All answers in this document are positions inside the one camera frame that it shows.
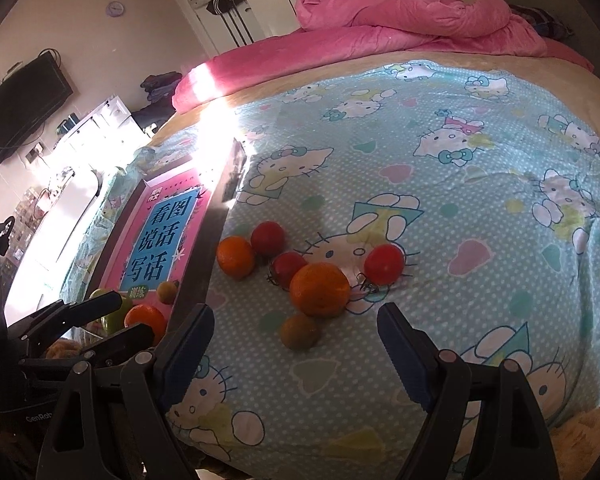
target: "plaid pillow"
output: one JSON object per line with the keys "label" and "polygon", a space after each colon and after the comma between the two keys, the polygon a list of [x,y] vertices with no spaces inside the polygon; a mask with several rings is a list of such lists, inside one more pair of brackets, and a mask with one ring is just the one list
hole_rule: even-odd
{"label": "plaid pillow", "polygon": [[543,38],[563,41],[573,34],[569,27],[545,10],[517,5],[509,5],[509,7],[511,7],[511,12],[527,20]]}

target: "bed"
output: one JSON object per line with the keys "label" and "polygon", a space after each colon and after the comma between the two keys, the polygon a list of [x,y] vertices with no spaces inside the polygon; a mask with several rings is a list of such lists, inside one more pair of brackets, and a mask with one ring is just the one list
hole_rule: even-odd
{"label": "bed", "polygon": [[[276,332],[295,310],[267,268],[233,282],[214,267],[216,332],[167,413],[183,443],[255,478],[394,478],[424,413],[378,339],[385,301],[465,360],[515,359],[548,424],[600,404],[600,80],[585,68],[413,50],[245,88],[165,124],[110,195],[112,222],[143,175],[191,153],[221,160],[234,138],[249,158],[222,236],[275,220],[289,248],[343,269],[352,300],[292,352]],[[66,280],[72,299],[98,235]],[[365,292],[363,256],[387,242],[410,276]],[[470,404],[451,476],[476,415]]]}

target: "beige mattress cover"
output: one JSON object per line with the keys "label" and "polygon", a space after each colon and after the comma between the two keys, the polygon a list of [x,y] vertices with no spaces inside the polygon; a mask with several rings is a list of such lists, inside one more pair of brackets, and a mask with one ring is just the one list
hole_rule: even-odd
{"label": "beige mattress cover", "polygon": [[[554,57],[484,56],[482,54],[418,51],[392,52],[312,68],[261,83],[219,99],[224,100],[230,107],[237,107],[311,82],[360,73],[385,64],[413,59],[429,59],[441,65],[474,70],[500,69],[511,72],[513,75],[537,84],[554,94],[569,107],[574,115],[585,121],[600,136],[600,79],[579,65]],[[183,115],[174,115],[154,136],[150,146],[157,146],[183,128],[195,124],[200,118],[200,112],[206,106],[208,104],[200,105]]]}

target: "metal screw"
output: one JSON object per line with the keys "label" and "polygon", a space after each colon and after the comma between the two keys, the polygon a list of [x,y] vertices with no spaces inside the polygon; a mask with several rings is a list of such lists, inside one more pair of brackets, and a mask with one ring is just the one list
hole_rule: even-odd
{"label": "metal screw", "polygon": [[78,361],[74,365],[74,373],[80,375],[85,373],[89,369],[89,363],[87,361]]}
{"label": "metal screw", "polygon": [[445,363],[453,363],[458,358],[458,354],[453,350],[441,350],[438,357]]}
{"label": "metal screw", "polygon": [[518,371],[518,363],[513,359],[504,359],[504,367],[509,372],[517,372]]}
{"label": "metal screw", "polygon": [[152,359],[152,357],[153,355],[151,352],[140,352],[138,355],[136,355],[136,363],[139,365],[145,365]]}

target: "pink heart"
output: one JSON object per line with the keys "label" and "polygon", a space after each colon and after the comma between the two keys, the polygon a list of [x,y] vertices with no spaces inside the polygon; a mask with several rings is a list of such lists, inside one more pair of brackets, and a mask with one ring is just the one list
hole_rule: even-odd
{"label": "pink heart", "polygon": [[413,166],[409,164],[394,164],[392,166],[386,166],[382,170],[378,171],[380,176],[384,176],[389,179],[392,184],[400,184],[407,180],[413,173]]}
{"label": "pink heart", "polygon": [[465,276],[492,258],[493,253],[487,244],[470,238],[458,245],[458,252],[449,262],[447,271],[452,276]]}
{"label": "pink heart", "polygon": [[220,308],[226,303],[226,296],[214,288],[210,288],[206,293],[206,304],[211,308]]}

